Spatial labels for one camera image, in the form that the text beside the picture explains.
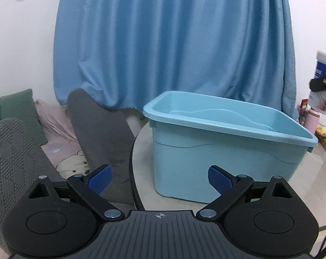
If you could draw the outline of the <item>white jar blue label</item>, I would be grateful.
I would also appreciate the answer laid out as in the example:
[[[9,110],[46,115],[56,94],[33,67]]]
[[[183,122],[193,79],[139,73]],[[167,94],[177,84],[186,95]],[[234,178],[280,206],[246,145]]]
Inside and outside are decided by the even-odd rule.
[[[309,82],[309,106],[322,115],[326,115],[326,53],[318,51],[314,78]]]

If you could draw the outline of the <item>pink thermos bottle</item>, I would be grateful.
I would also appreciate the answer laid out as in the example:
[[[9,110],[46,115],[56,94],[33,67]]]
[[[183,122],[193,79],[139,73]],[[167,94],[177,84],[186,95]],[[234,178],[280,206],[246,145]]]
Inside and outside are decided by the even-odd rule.
[[[320,114],[314,109],[309,109],[304,122],[304,127],[312,134],[315,134],[317,129]]]

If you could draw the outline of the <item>pink bear blanket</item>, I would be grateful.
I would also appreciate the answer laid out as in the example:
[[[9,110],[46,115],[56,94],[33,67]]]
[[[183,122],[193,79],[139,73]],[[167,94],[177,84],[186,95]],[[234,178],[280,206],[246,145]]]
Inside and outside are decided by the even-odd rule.
[[[48,143],[41,146],[54,168],[62,178],[75,174],[90,173],[84,153],[72,127],[66,106],[35,101],[37,115]]]

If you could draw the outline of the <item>plate of yellow food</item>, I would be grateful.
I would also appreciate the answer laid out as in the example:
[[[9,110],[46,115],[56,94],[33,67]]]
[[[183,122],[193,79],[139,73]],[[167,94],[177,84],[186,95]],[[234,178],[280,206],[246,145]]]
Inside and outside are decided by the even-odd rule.
[[[323,127],[323,126],[318,126],[317,129],[316,129],[316,133],[317,133],[319,136],[326,138],[326,128],[325,128],[325,127]]]

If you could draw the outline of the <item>light blue plastic bin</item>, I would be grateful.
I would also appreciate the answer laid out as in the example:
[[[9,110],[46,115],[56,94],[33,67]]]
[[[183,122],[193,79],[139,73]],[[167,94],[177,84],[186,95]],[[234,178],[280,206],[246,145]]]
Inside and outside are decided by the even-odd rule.
[[[219,166],[256,181],[289,180],[317,138],[274,108],[216,96],[166,91],[146,104],[153,139],[154,186],[162,196],[209,203]]]

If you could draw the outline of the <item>green cushion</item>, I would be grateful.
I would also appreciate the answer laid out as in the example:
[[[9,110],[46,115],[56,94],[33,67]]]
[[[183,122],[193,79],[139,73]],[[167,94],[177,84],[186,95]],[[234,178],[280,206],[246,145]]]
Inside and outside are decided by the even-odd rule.
[[[0,96],[0,120],[7,118],[22,121],[25,136],[39,146],[48,143],[38,119],[32,89]]]

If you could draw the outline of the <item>blue curtain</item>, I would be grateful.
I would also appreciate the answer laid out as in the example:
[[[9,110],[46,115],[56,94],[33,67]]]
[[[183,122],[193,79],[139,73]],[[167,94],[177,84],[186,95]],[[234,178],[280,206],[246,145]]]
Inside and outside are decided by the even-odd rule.
[[[220,96],[296,114],[288,0],[60,0],[54,91],[82,88],[110,109],[165,91]]]

